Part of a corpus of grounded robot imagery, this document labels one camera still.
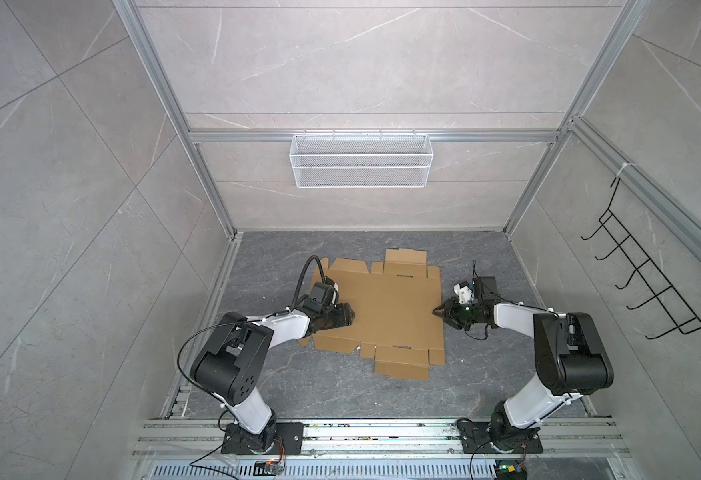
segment gray marble floor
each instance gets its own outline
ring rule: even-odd
[[[500,293],[534,304],[534,296],[505,235],[499,232],[249,232],[236,257],[221,310],[257,315],[291,301],[307,256],[384,260],[385,248],[426,250],[441,267],[444,298],[471,276],[497,277]],[[444,329],[446,365],[431,366],[430,380],[400,380],[373,373],[373,360],[323,352],[287,342],[268,353],[258,387],[282,418],[489,416],[534,374],[533,343],[510,330],[493,330],[484,342]],[[193,391],[185,416],[219,415],[213,398]],[[584,416],[580,402],[561,416]]]

